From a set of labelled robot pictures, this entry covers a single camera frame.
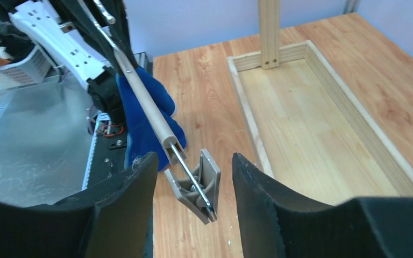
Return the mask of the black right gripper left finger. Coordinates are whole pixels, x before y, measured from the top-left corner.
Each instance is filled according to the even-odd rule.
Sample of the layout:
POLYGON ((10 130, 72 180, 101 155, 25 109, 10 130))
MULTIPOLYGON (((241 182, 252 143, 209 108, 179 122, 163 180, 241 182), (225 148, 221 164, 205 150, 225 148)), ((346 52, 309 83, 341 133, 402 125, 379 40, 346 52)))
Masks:
POLYGON ((158 157, 55 204, 0 202, 0 257, 144 257, 158 157))

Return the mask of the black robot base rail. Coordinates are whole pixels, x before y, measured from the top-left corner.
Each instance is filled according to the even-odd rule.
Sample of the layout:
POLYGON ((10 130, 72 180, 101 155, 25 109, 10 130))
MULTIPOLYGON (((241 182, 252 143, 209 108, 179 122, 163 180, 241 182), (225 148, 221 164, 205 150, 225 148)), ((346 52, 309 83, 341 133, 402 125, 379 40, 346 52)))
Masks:
POLYGON ((110 129, 112 133, 118 133, 120 130, 119 127, 109 127, 109 124, 109 116, 103 112, 98 113, 84 173, 82 190, 124 169, 127 131, 114 137, 105 137, 102 135, 102 131, 105 128, 110 129))

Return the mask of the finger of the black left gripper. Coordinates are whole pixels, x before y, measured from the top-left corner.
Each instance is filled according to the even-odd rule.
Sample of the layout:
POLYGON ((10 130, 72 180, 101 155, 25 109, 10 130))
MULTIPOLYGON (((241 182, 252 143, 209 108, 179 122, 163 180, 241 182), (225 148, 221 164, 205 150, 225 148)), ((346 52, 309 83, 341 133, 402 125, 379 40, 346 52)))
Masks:
POLYGON ((110 25, 94 1, 84 1, 84 3, 99 24, 99 27, 96 27, 94 21, 88 17, 88 14, 80 6, 79 1, 50 1, 50 3, 62 20, 73 23, 83 40, 95 51, 99 52, 100 55, 105 57, 111 64, 114 74, 117 74, 118 63, 110 43, 106 40, 102 32, 103 28, 107 27, 109 30, 108 36, 115 44, 118 44, 118 22, 116 21, 110 25))
POLYGON ((85 42, 104 56, 116 70, 120 70, 110 43, 106 40, 103 28, 107 27, 109 38, 126 55, 134 69, 138 63, 131 48, 127 14, 123 1, 85 1, 91 18, 86 22, 85 42))

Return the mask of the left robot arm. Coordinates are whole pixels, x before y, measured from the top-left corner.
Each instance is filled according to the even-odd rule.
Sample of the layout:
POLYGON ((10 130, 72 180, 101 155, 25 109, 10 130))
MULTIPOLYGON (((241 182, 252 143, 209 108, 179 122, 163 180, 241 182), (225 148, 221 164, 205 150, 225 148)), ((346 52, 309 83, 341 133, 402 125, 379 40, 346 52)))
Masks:
POLYGON ((42 1, 0 1, 0 20, 11 22, 64 65, 90 95, 96 108, 114 124, 125 122, 116 75, 123 72, 115 59, 114 43, 138 68, 132 48, 123 1, 51 1, 64 23, 78 30, 82 39, 109 62, 106 66, 65 34, 42 1))

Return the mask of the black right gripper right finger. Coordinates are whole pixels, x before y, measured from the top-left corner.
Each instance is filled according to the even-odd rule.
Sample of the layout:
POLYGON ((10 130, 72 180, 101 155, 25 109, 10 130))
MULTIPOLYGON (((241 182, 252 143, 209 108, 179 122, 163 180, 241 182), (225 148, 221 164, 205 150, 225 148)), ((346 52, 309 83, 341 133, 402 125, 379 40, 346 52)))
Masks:
POLYGON ((331 206, 232 158, 244 257, 413 257, 413 197, 355 197, 331 206))

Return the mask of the wooden hanger holding blue underwear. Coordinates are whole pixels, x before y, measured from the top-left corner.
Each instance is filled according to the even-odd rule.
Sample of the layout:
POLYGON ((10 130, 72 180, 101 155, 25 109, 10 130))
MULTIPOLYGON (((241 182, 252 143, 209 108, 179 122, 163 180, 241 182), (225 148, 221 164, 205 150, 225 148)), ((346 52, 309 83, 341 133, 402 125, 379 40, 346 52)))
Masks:
POLYGON ((214 222, 217 217, 217 204, 219 197, 219 182, 221 170, 217 166, 207 149, 201 149, 199 164, 189 169, 185 159, 186 154, 178 138, 169 127, 166 119, 156 106, 140 77, 137 75, 131 61, 126 54, 113 42, 102 30, 84 1, 79 5, 95 28, 105 38, 113 50, 113 55, 129 82, 133 92, 141 105, 168 161, 172 164, 180 164, 186 174, 185 178, 177 178, 170 169, 165 170, 167 180, 172 187, 178 201, 188 207, 204 224, 214 222))

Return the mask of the blue underwear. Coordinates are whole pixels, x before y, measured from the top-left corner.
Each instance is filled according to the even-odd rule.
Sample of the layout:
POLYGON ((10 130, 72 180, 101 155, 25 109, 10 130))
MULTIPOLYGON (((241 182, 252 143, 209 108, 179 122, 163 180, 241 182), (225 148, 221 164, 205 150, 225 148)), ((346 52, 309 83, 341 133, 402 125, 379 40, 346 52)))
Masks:
MULTIPOLYGON (((172 118, 172 115, 176 112, 176 104, 172 97, 168 94, 163 84, 156 80, 143 67, 137 67, 136 73, 142 80, 171 130, 178 138, 181 147, 185 148, 187 140, 184 130, 177 121, 172 118)), ((137 158, 146 155, 148 152, 155 152, 159 160, 158 171, 163 171, 163 169, 169 165, 168 158, 139 101, 124 76, 116 76, 116 82, 124 107, 128 131, 125 166, 128 167, 134 164, 137 158)))

